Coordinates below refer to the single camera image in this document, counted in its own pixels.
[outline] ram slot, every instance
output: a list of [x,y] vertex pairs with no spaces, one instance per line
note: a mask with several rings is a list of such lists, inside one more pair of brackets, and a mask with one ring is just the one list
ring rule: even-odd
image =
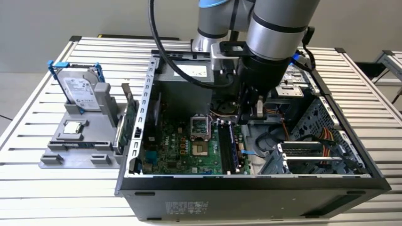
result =
[[218,125],[219,150],[222,159],[222,171],[226,174],[235,173],[235,163],[232,160],[232,136],[231,127],[227,124]]

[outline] blue connector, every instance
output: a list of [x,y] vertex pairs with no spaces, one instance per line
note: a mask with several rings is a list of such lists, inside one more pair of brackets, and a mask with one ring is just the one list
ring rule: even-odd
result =
[[256,155],[256,153],[254,151],[246,151],[246,150],[242,150],[242,154],[254,154],[254,155]]

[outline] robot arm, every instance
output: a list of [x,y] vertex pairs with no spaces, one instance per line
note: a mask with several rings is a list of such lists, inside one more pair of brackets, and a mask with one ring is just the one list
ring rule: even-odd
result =
[[[258,106],[266,101],[271,89],[282,80],[291,56],[303,39],[307,26],[315,12],[319,0],[216,0],[215,5],[200,8],[199,35],[192,42],[192,50],[210,51],[211,44],[219,42],[228,29],[218,17],[231,15],[238,20],[250,21],[248,26],[238,26],[238,31],[248,30],[243,47],[247,52],[240,57],[236,73],[240,77],[239,123],[251,118],[259,118]],[[248,5],[248,12],[240,10],[232,16],[228,9],[236,9],[234,4]]]

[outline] green circuit board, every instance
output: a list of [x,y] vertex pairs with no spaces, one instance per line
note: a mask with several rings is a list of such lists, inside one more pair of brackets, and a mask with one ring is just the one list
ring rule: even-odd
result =
[[[234,127],[235,137],[243,145],[240,126]],[[222,156],[219,150],[219,133],[216,125],[211,125],[211,139],[191,141],[190,123],[163,121],[160,145],[158,148],[158,161],[152,165],[152,174],[222,174]],[[203,155],[196,154],[196,149],[203,148]],[[250,174],[248,162],[238,174]]]

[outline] white wall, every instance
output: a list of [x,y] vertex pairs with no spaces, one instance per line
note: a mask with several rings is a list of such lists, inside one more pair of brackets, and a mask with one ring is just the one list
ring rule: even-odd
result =
[[[148,0],[0,0],[0,72],[44,72],[71,35],[150,35]],[[355,60],[402,49],[402,0],[322,0],[311,45],[343,47]],[[160,36],[196,33],[198,1],[156,0]]]

